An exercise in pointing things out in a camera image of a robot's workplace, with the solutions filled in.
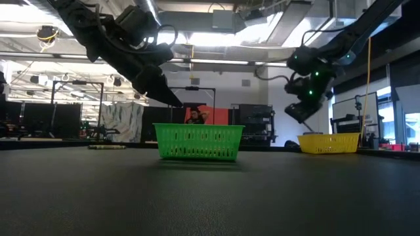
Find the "yellow cable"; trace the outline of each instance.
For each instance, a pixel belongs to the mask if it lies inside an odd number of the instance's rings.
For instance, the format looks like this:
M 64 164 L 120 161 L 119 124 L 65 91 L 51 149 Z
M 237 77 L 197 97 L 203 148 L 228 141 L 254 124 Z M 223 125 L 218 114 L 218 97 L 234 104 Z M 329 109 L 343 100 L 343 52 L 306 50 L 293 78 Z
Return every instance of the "yellow cable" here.
M 363 140 L 363 132 L 364 132 L 364 128 L 365 128 L 365 119 L 366 119 L 366 106 L 368 104 L 371 48 L 372 48 L 372 38 L 369 37 L 368 46 L 367 46 L 367 83 L 366 83 L 365 106 L 363 107 L 362 132 L 360 133 L 360 137 L 362 138 L 361 140 Z
M 46 37 L 46 38 L 41 38 L 41 37 L 38 37 L 38 39 L 40 39 L 40 40 L 48 40 L 48 39 L 52 39 L 53 37 L 56 37 L 56 36 L 57 36 L 57 34 L 58 34 L 58 30 L 57 30 L 57 31 L 55 31 L 55 34 L 54 34 L 54 35 L 52 35 L 52 36 L 50 36 L 50 37 Z

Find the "yellow basket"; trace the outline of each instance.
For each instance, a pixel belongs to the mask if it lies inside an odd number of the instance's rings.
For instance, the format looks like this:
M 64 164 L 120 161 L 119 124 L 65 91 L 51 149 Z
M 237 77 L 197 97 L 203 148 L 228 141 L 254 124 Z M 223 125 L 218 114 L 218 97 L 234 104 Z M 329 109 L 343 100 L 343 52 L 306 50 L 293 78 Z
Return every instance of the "yellow basket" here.
M 308 134 L 298 136 L 304 153 L 355 153 L 359 133 L 348 134 Z

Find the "red backdrop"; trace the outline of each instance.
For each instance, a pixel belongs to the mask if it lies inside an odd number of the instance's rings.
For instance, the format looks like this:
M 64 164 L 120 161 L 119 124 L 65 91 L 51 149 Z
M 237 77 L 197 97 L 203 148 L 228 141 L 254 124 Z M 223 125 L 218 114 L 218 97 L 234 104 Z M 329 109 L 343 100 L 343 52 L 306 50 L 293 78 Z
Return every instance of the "red backdrop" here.
M 205 120 L 206 125 L 213 124 L 213 108 L 209 106 L 198 106 L 200 112 L 208 111 L 209 116 Z M 184 123 L 191 118 L 190 108 L 186 108 Z M 215 109 L 215 125 L 227 125 L 229 122 L 229 109 L 226 108 L 216 108 Z

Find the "white curtain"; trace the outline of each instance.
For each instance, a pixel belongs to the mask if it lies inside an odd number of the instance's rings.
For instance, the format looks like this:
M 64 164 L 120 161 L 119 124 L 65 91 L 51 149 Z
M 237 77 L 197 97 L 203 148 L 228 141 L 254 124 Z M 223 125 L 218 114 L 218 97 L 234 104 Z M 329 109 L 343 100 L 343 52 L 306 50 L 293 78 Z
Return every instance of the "white curtain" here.
M 101 123 L 120 132 L 110 135 L 113 142 L 140 142 L 142 115 L 143 106 L 134 102 L 102 105 Z

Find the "window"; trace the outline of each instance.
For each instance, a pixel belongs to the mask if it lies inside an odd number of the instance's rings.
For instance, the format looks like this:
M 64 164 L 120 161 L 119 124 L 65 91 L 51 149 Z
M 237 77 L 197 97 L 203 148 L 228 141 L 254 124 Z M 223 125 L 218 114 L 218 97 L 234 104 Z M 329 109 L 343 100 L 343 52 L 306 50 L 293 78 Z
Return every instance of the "window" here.
M 420 113 L 406 114 L 407 144 L 420 143 Z
M 381 127 L 382 137 L 395 143 L 395 126 L 394 126 L 394 106 L 392 102 L 379 104 L 379 115 L 383 117 L 383 126 Z

